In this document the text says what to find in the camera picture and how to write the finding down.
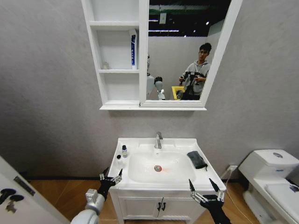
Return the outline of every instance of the toilet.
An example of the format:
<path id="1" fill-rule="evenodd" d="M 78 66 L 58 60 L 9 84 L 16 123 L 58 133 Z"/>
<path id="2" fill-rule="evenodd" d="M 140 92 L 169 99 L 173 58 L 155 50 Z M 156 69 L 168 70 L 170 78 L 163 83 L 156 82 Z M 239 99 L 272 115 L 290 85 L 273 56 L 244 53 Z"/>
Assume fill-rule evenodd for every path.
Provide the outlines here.
<path id="1" fill-rule="evenodd" d="M 256 150 L 239 166 L 248 179 L 243 196 L 261 224 L 299 224 L 299 188 L 285 178 L 299 160 L 284 150 Z"/>

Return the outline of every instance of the cabinet door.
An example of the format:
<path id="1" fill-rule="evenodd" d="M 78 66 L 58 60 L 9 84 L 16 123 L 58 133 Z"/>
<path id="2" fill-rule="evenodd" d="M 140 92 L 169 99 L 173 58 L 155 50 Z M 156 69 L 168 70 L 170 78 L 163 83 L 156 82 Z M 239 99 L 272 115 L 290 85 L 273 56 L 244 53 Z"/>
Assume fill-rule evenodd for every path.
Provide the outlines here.
<path id="1" fill-rule="evenodd" d="M 196 220 L 205 208 L 192 198 L 164 197 L 159 213 L 160 219 Z"/>
<path id="2" fill-rule="evenodd" d="M 152 219 L 157 218 L 161 197 L 119 197 L 123 218 Z"/>

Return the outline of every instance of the bathroom sink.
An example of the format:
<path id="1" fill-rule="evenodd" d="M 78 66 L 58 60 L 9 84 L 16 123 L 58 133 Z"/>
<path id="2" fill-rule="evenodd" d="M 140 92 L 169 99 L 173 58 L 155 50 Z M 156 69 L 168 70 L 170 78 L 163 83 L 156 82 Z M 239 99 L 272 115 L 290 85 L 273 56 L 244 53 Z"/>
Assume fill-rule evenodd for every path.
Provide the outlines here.
<path id="1" fill-rule="evenodd" d="M 129 160 L 128 175 L 142 183 L 186 183 L 188 179 L 195 180 L 190 159 L 176 152 L 134 153 Z"/>
<path id="2" fill-rule="evenodd" d="M 199 148 L 196 139 L 161 140 L 161 149 L 154 147 L 155 138 L 119 138 L 108 176 L 117 176 L 122 169 L 122 181 L 113 189 L 189 190 L 190 179 L 196 190 L 214 191 L 209 178 L 226 190 L 223 182 Z M 126 145 L 128 156 L 117 162 L 122 146 Z M 187 156 L 198 151 L 207 169 L 196 169 Z"/>

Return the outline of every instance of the ceiling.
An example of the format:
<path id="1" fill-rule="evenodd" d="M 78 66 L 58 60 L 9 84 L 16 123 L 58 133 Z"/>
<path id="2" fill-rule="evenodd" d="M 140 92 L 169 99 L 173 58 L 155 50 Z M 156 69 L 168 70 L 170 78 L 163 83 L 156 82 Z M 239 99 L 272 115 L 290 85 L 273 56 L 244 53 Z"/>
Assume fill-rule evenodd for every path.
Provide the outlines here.
<path id="1" fill-rule="evenodd" d="M 150 0 L 149 36 L 207 36 L 210 26 L 225 18 L 229 4 L 230 0 Z M 165 24 L 159 24 L 161 13 L 166 13 Z"/>

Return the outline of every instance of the gray wall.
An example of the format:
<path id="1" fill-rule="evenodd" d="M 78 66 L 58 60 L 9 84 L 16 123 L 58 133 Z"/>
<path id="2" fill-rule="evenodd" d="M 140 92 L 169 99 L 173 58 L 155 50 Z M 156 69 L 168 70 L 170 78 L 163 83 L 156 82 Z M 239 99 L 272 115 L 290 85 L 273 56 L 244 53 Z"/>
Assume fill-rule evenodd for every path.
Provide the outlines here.
<path id="1" fill-rule="evenodd" d="M 153 77 L 163 78 L 166 99 L 173 99 L 172 86 L 178 86 L 178 78 L 186 68 L 198 59 L 199 47 L 206 37 L 149 37 L 149 72 Z M 148 99 L 158 99 L 154 90 Z"/>
<path id="2" fill-rule="evenodd" d="M 209 29 L 209 33 L 206 37 L 206 42 L 208 42 L 212 45 L 212 49 L 210 51 L 210 54 L 206 58 L 210 62 L 213 60 L 215 50 L 217 48 L 218 41 L 219 41 L 219 38 L 220 38 L 221 30 L 222 30 L 222 27 L 223 27 L 223 23 L 224 23 L 224 20 L 221 20 L 221 21 L 211 25 L 211 27 Z"/>
<path id="3" fill-rule="evenodd" d="M 118 137 L 197 138 L 218 174 L 252 150 L 299 157 L 299 3 L 243 2 L 207 112 L 99 111 L 80 0 L 0 2 L 0 154 L 30 175 L 95 176 Z"/>
<path id="4" fill-rule="evenodd" d="M 295 169 L 294 172 L 289 175 L 289 178 L 297 185 L 299 185 L 299 168 Z"/>

